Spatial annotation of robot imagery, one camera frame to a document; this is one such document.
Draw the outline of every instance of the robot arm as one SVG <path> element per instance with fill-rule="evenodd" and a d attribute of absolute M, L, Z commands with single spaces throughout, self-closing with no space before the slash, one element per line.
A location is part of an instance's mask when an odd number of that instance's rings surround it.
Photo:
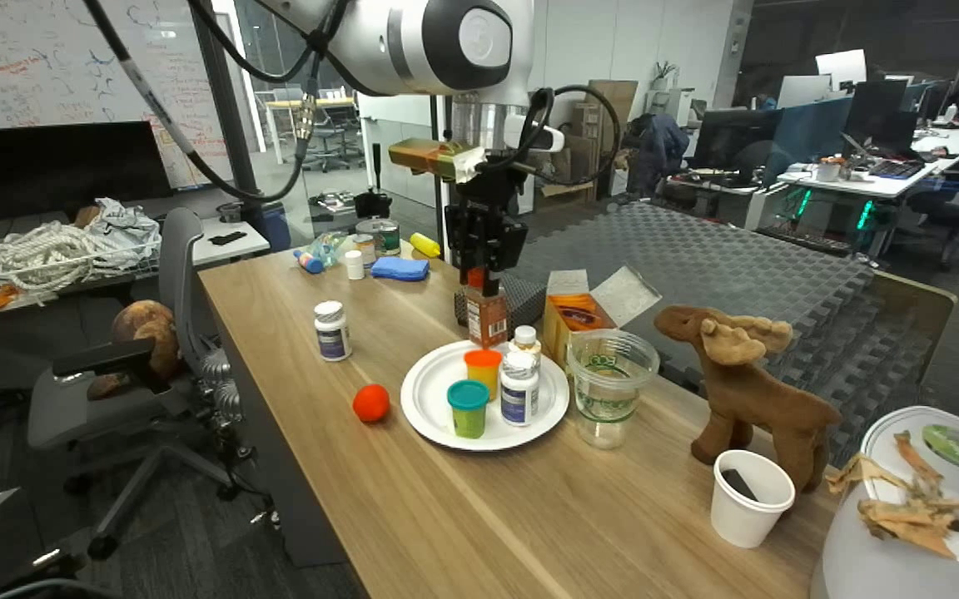
<path fill-rule="evenodd" d="M 261 0 L 310 42 L 340 0 Z M 447 93 L 525 102 L 533 0 L 347 0 L 328 56 L 378 95 Z"/>

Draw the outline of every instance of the cable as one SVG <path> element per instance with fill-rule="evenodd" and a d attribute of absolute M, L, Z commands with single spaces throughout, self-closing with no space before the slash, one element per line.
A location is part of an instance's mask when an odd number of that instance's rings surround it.
<path fill-rule="evenodd" d="M 86 585 L 80 580 L 37 580 L 37 581 L 25 581 L 25 585 L 14 585 L 14 590 L 3 590 L 0 599 L 30 595 L 30 591 L 65 591 L 65 590 L 110 599 L 110 591 L 94 590 L 94 585 Z"/>
<path fill-rule="evenodd" d="M 602 102 L 602 110 L 609 114 L 609 122 L 612 122 L 612 152 L 618 152 L 622 130 L 621 130 L 621 116 L 618 116 L 612 102 L 600 88 L 591 88 L 591 86 L 556 86 L 554 88 L 554 95 L 565 95 L 565 93 L 585 93 L 585 95 Z"/>
<path fill-rule="evenodd" d="M 298 140 L 298 157 L 293 157 L 293 170 L 283 183 L 283 188 L 262 195 L 262 194 L 251 194 L 239 188 L 232 183 L 228 183 L 197 149 L 192 144 L 185 135 L 185 130 L 176 126 L 176 118 L 170 116 L 170 110 L 156 98 L 156 93 L 149 88 L 149 82 L 145 81 L 139 66 L 135 64 L 130 49 L 124 47 L 124 39 L 112 30 L 112 20 L 106 16 L 100 0 L 85 0 L 86 12 L 94 16 L 94 24 L 100 26 L 100 32 L 106 36 L 117 64 L 124 66 L 124 74 L 130 76 L 130 82 L 137 86 L 137 93 L 146 98 L 146 105 L 154 110 L 154 116 L 166 126 L 166 132 L 172 135 L 172 144 L 179 145 L 179 152 L 222 194 L 245 199 L 245 204 L 275 204 L 283 199 L 299 171 L 305 171 L 305 158 L 306 158 L 306 145 L 305 140 Z"/>
<path fill-rule="evenodd" d="M 283 12 L 278 12 L 278 11 L 269 11 L 283 26 L 290 26 L 293 32 L 299 32 L 305 39 L 306 39 L 306 47 L 320 47 L 320 53 L 328 53 L 328 42 L 337 36 L 337 30 L 340 30 L 340 20 L 347 16 L 347 2 L 349 0 L 340 0 L 333 11 L 337 11 L 337 16 L 333 20 L 328 20 L 328 24 L 333 24 L 331 30 L 316 30 L 316 32 L 310 32 L 310 30 L 305 30 L 305 26 L 298 26 L 298 24 L 290 24 Z M 340 71 L 340 76 L 354 86 L 354 88 L 367 88 L 367 82 L 362 81 L 356 81 L 333 53 L 328 53 L 328 58 Z"/>
<path fill-rule="evenodd" d="M 609 152 L 609 158 L 602 158 L 602 162 L 612 165 L 618 149 L 621 149 L 621 144 L 622 144 L 621 116 L 618 116 L 612 102 L 609 102 L 600 88 L 591 88 L 591 86 L 580 86 L 580 82 L 575 82 L 575 86 L 556 86 L 556 88 L 554 88 L 554 98 L 551 98 L 542 118 L 539 118 L 533 130 L 522 130 L 522 132 L 521 132 L 521 152 L 517 152 L 517 158 L 522 158 L 522 157 L 531 152 L 531 145 L 539 140 L 542 126 L 551 122 L 554 102 L 556 102 L 560 95 L 565 95 L 565 93 L 585 93 L 585 95 L 600 98 L 602 110 L 609 114 L 609 122 L 612 122 L 612 152 Z"/>
<path fill-rule="evenodd" d="M 80 228 L 44 221 L 0 240 L 0 281 L 27 292 L 60 292 L 85 280 L 117 280 L 137 271 L 159 249 L 159 225 L 100 195 L 105 210 Z"/>
<path fill-rule="evenodd" d="M 312 47 L 306 47 L 299 53 L 299 58 L 283 71 L 283 74 L 267 74 L 261 66 L 255 66 L 239 49 L 237 42 L 220 30 L 218 16 L 209 12 L 209 6 L 203 0 L 190 0 L 190 11 L 203 20 L 203 26 L 215 32 L 215 39 L 220 42 L 220 49 L 228 49 L 228 56 L 232 56 L 232 64 L 248 74 L 255 74 L 256 81 L 267 81 L 267 82 L 290 82 L 306 64 L 310 64 L 310 53 Z"/>

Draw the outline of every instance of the white lid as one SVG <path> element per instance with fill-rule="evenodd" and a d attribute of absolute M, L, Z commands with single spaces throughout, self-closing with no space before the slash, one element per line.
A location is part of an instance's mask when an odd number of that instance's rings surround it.
<path fill-rule="evenodd" d="M 343 320 L 343 312 L 347 312 L 347 306 L 337 301 L 337 300 L 328 300 L 328 301 L 316 301 L 316 306 L 312 306 L 312 317 L 316 317 L 316 320 Z"/>
<path fill-rule="evenodd" d="M 517 341 L 517 347 L 525 347 L 525 349 L 535 347 L 535 341 L 539 341 L 535 326 L 517 326 L 517 328 L 513 328 L 513 341 Z"/>

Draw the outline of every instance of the pill bottle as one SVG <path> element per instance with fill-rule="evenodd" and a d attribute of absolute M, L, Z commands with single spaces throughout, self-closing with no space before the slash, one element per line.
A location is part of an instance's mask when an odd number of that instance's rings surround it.
<path fill-rule="evenodd" d="M 535 369 L 533 369 L 533 374 L 535 374 L 533 411 L 535 411 L 539 410 L 539 390 L 542 390 L 542 369 L 539 369 L 542 341 L 539 341 L 535 326 L 517 326 L 511 351 L 533 351 L 535 356 Z"/>
<path fill-rule="evenodd" d="M 349 356 L 347 306 L 331 300 L 312 306 L 316 349 L 328 360 Z"/>
<path fill-rule="evenodd" d="M 535 356 L 511 349 L 501 369 L 501 410 L 505 424 L 525 424 L 535 404 Z"/>

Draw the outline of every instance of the jar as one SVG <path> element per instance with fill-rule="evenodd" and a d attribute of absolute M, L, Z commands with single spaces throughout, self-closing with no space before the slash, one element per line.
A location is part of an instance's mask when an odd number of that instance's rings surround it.
<path fill-rule="evenodd" d="M 394 219 L 378 221 L 378 251 L 400 251 L 400 225 Z"/>
<path fill-rule="evenodd" d="M 485 430 L 485 390 L 475 380 L 460 380 L 447 390 L 454 411 L 454 431 L 462 440 L 479 440 Z"/>
<path fill-rule="evenodd" d="M 349 356 L 349 328 L 347 328 L 347 306 L 331 300 L 312 306 L 312 328 L 320 356 L 347 360 Z"/>

